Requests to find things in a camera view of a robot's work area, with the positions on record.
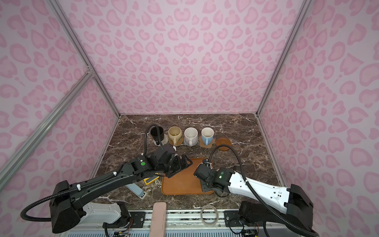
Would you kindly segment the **grey woven round coaster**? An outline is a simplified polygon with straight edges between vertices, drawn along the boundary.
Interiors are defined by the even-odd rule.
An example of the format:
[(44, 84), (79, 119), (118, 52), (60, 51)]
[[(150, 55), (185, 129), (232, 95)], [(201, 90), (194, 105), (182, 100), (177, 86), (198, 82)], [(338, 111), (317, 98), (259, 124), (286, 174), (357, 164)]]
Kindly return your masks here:
[(189, 139), (189, 140), (184, 139), (184, 144), (189, 147), (195, 146), (197, 143), (198, 143), (198, 139)]

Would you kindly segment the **beige speckled round coaster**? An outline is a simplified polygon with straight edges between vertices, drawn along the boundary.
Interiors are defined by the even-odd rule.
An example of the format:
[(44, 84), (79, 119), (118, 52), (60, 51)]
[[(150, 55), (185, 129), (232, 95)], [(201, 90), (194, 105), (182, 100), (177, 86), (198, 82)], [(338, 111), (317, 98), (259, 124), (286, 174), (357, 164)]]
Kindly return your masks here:
[[(165, 145), (165, 144), (168, 143), (168, 141), (169, 141), (168, 135), (165, 134), (165, 135), (164, 135), (164, 138), (161, 140), (161, 144), (162, 144), (162, 145)], [(154, 144), (155, 144), (156, 146), (160, 146), (160, 143), (159, 143), (158, 141), (156, 141), (156, 140), (154, 140)]]

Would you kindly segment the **black mug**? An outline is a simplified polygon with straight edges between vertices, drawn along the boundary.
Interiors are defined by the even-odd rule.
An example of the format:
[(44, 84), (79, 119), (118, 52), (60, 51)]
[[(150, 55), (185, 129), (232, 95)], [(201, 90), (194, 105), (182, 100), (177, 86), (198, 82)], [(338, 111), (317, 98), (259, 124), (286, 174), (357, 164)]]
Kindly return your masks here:
[(163, 144), (164, 130), (161, 126), (153, 126), (150, 130), (150, 134), (157, 146), (160, 146)]

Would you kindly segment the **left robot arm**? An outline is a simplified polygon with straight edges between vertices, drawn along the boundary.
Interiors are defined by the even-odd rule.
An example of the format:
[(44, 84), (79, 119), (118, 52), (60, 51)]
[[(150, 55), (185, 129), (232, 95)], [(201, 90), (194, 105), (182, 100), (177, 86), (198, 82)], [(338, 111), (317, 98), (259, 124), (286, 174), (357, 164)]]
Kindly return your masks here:
[(49, 202), (52, 232), (59, 234), (74, 228), (84, 217), (84, 206), (110, 191), (156, 174), (171, 178), (192, 164), (186, 155), (177, 154), (174, 147), (167, 145), (97, 178), (74, 184), (62, 181), (56, 185)]

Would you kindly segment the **cream beige mug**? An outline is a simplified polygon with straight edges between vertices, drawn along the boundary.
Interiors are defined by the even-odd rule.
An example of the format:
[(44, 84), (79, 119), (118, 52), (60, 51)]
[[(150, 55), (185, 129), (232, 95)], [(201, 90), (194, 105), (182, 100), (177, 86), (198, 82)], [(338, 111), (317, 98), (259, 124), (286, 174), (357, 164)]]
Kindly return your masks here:
[(168, 138), (172, 139), (174, 143), (183, 137), (183, 132), (178, 126), (173, 126), (168, 130)]

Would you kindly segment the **cork flower-shaped coaster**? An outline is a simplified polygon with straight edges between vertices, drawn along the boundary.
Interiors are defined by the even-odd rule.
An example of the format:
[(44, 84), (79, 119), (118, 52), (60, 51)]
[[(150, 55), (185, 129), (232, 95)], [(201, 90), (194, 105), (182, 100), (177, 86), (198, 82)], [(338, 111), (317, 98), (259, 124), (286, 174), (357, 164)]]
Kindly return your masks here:
[(199, 145), (200, 145), (201, 148), (210, 149), (213, 146), (213, 144), (215, 143), (215, 141), (216, 141), (216, 139), (213, 138), (213, 140), (211, 141), (211, 143), (209, 145), (206, 145), (205, 143), (203, 143), (202, 137), (199, 137)]

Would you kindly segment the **woven rattan round coaster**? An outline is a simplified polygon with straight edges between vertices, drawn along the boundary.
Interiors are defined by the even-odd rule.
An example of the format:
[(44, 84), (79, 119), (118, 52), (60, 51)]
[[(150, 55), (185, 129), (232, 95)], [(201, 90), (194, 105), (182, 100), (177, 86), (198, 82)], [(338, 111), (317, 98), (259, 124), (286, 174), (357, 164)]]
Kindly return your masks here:
[(181, 139), (179, 139), (179, 140), (176, 140), (176, 143), (174, 143), (174, 141), (172, 140), (172, 139), (169, 139), (168, 140), (169, 141), (169, 143), (172, 145), (172, 146), (180, 146), (180, 145), (182, 145), (183, 144), (183, 142), (184, 142), (184, 137), (182, 137)]

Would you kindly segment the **brown round wooden coaster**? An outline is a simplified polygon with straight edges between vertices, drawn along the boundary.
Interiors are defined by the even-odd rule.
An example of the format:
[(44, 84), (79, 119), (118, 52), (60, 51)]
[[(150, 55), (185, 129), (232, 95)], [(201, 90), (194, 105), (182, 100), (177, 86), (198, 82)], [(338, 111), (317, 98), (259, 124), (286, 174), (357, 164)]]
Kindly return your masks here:
[(229, 147), (232, 146), (232, 142), (230, 141), (230, 139), (226, 138), (226, 137), (220, 137), (216, 140), (216, 146), (221, 146), (222, 147), (219, 147), (218, 149), (220, 151), (228, 151), (229, 150)]

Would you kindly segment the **white mug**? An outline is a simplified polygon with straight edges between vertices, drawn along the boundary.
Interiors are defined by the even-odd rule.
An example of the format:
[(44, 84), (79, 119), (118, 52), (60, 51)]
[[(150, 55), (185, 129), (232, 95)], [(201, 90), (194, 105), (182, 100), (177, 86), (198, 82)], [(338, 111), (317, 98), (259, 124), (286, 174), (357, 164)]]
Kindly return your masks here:
[(194, 127), (188, 127), (184, 131), (184, 139), (189, 140), (189, 139), (198, 139), (198, 131)]

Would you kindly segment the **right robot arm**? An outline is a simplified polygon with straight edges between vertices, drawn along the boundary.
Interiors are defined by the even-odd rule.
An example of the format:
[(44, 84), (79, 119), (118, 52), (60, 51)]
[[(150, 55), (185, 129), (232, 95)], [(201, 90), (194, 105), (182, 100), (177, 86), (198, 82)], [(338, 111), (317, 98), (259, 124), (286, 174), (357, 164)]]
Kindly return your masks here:
[(226, 192), (257, 200), (242, 202), (239, 216), (243, 224), (276, 222), (305, 237), (317, 237), (312, 229), (313, 202), (298, 185), (290, 188), (265, 184), (226, 168), (217, 171), (200, 164), (194, 172), (196, 178), (215, 192)]

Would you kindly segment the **light blue mug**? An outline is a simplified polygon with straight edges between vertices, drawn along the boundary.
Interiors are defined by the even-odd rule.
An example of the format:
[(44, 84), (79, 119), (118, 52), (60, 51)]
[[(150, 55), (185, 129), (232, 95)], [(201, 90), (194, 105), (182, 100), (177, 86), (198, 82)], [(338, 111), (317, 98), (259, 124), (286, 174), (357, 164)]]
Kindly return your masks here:
[(205, 127), (201, 131), (203, 143), (209, 145), (214, 138), (214, 130), (211, 127)]

